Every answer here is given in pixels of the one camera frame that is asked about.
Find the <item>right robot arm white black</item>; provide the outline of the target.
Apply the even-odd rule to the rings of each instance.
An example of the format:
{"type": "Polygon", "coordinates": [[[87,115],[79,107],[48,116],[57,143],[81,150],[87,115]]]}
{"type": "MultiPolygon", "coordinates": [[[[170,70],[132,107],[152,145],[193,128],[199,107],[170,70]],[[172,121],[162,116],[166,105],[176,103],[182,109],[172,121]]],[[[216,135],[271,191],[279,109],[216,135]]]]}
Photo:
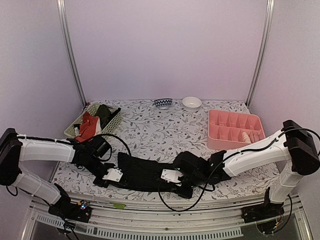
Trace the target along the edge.
{"type": "Polygon", "coordinates": [[[286,120],[283,128],[273,135],[245,147],[221,150],[208,160],[184,151],[173,161],[174,179],[191,186],[214,186],[248,170],[285,161],[278,179],[266,191],[267,200],[258,208],[262,218],[269,218],[304,176],[319,170],[320,153],[314,143],[315,134],[293,120],[286,120]]]}

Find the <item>black striped underwear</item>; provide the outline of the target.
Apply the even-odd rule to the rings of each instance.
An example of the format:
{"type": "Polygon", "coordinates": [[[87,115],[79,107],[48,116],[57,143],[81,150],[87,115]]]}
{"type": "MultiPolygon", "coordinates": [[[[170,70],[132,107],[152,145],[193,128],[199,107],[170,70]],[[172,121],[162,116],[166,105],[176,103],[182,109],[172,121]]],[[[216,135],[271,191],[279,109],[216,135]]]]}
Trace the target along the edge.
{"type": "Polygon", "coordinates": [[[146,160],[119,152],[117,155],[118,168],[122,172],[119,182],[110,184],[117,188],[139,192],[172,192],[180,194],[184,189],[174,183],[161,179],[164,169],[173,170],[171,163],[160,163],[146,160]]]}

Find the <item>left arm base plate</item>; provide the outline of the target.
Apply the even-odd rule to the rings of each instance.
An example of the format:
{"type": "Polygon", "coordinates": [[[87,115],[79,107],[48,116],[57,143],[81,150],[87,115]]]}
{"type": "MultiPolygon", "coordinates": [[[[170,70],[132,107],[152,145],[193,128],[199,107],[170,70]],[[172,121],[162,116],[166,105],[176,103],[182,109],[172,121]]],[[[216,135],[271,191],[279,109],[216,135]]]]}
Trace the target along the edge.
{"type": "Polygon", "coordinates": [[[48,213],[61,217],[63,220],[74,220],[82,223],[88,223],[91,215],[92,208],[78,203],[71,203],[69,201],[63,200],[58,201],[55,204],[51,204],[48,213]]]}

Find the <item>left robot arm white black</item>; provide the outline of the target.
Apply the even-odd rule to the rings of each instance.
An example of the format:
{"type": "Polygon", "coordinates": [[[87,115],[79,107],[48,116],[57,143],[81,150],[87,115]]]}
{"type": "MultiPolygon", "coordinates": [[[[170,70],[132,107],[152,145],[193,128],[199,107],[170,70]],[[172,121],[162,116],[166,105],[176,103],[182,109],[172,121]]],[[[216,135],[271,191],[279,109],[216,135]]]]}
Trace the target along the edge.
{"type": "Polygon", "coordinates": [[[69,195],[60,186],[43,180],[23,169],[27,161],[55,161],[83,167],[95,176],[97,185],[120,182],[123,173],[101,157],[109,150],[106,134],[98,134],[82,142],[76,139],[51,139],[18,134],[8,128],[0,138],[0,184],[13,186],[43,199],[63,216],[74,213],[69,195]]]}

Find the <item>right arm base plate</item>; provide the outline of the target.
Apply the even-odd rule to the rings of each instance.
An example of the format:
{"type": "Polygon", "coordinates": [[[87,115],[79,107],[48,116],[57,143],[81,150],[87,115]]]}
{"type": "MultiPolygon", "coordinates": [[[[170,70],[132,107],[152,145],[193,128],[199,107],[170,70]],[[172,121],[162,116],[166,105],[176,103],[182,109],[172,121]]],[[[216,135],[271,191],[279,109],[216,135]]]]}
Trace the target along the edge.
{"type": "Polygon", "coordinates": [[[265,220],[284,214],[283,204],[261,203],[241,208],[241,218],[245,223],[265,220]]]}

